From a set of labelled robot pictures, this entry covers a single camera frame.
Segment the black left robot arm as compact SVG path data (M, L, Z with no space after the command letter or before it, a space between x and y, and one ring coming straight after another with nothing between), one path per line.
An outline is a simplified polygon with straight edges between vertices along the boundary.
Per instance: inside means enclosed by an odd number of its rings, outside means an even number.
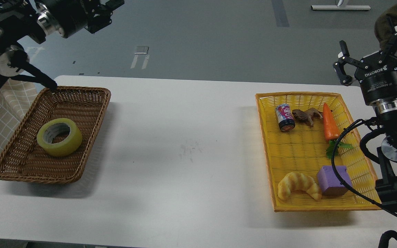
M41 44L54 32L69 38L79 30L90 33L111 24L113 12L124 5L123 0L0 0L0 89L7 80L39 83L57 88L49 76L30 63L30 58L19 44L30 37Z

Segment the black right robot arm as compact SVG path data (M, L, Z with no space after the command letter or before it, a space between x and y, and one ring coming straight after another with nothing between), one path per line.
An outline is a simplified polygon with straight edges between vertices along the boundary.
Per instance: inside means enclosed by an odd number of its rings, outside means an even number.
M360 125L375 126L359 143L364 156L380 166L382 178L375 182L380 203L355 190L340 176L334 161L333 171L340 183L357 196L397 217L397 176L391 162L397 163L397 26L390 24L391 38L387 46L361 58L349 55L345 41L340 41L341 52L333 68L342 85L350 86L353 80L360 84L364 102L373 107L376 116L368 120L359 119L350 124L335 142L336 152L346 134ZM389 230L382 234L378 247L387 248L391 239L397 241L397 232Z

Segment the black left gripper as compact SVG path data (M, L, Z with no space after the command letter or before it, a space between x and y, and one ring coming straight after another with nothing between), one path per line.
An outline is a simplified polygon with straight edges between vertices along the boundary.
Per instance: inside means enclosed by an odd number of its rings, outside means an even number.
M112 13L124 0L44 0L43 13L61 37L69 38L86 27L90 33L109 26Z

